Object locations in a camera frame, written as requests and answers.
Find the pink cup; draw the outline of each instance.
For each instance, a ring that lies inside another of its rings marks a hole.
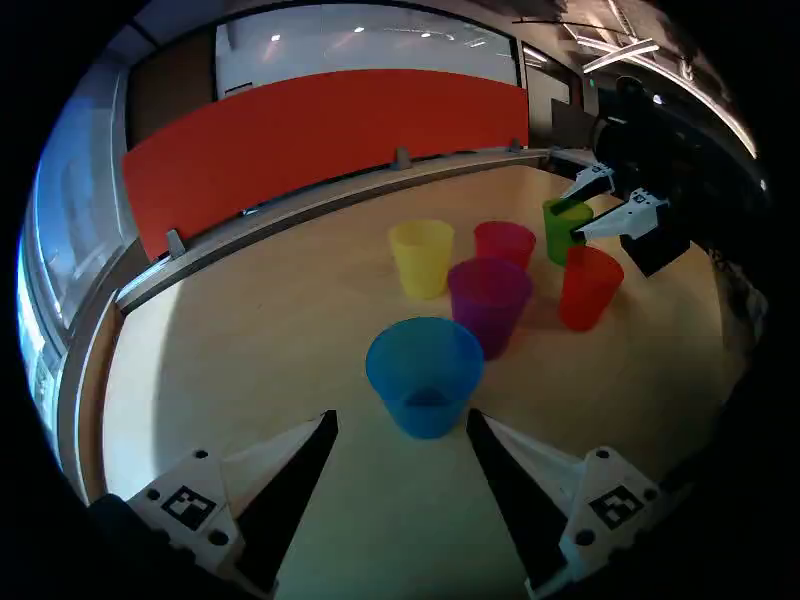
[[[475,228],[475,256],[502,258],[528,268],[536,236],[527,227],[508,221],[486,221]]]
[[[450,269],[447,283],[453,320],[478,338],[486,360],[500,356],[533,293],[528,274],[499,258],[473,258]]]

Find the red cup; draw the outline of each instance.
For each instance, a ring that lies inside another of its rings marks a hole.
[[[558,306],[561,321],[574,331],[589,331],[624,277],[620,264],[605,252],[590,246],[570,248]]]
[[[502,258],[524,270],[535,245],[533,232],[516,223],[487,221],[475,228],[475,256],[479,258]]]
[[[508,346],[522,309],[533,293],[528,274],[499,258],[473,258],[447,276],[453,320],[478,338],[491,360]]]

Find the green cup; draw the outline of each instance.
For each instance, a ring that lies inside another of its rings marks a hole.
[[[547,233],[547,256],[557,265],[567,266],[567,250],[572,246],[585,246],[586,242],[576,242],[569,234],[570,230],[588,223],[594,218],[590,206],[581,202],[560,215],[554,215],[550,207],[560,198],[544,203],[544,228]]]

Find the yellow cup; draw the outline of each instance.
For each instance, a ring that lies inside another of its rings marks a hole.
[[[409,298],[435,298],[447,287],[455,231],[444,221],[406,221],[389,230],[389,244]]]

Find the plastic cup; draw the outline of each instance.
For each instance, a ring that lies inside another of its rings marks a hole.
[[[447,281],[453,320],[478,338],[486,360],[500,356],[533,293],[528,274],[499,258],[473,258],[453,267]]]
[[[544,203],[544,228],[547,233],[547,256],[563,267],[567,264],[567,251],[573,246],[583,246],[586,243],[574,241],[570,230],[591,221],[594,211],[591,206],[581,203],[560,215],[554,215],[550,212],[550,207],[559,200],[560,198],[556,198]]]
[[[590,246],[570,248],[558,306],[561,321],[574,331],[590,330],[624,277],[620,264],[605,252]]]
[[[527,227],[507,221],[487,221],[475,228],[475,256],[502,258],[528,268],[536,236]]]
[[[435,298],[447,285],[455,231],[444,221],[400,223],[389,231],[400,283],[409,298]]]
[[[483,374],[483,352],[466,329],[418,317],[383,331],[367,352],[367,377],[389,414],[416,438],[450,431]]]

